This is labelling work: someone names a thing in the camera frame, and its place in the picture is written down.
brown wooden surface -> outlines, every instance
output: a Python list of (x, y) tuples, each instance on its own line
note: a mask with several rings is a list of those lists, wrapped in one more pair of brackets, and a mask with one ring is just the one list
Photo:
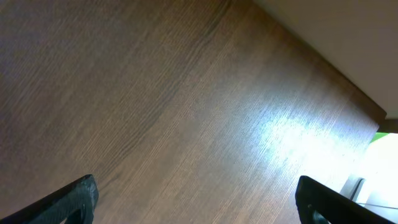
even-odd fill
[(0, 217), (94, 174), (95, 223), (298, 223), (385, 116), (249, 1), (0, 4)]

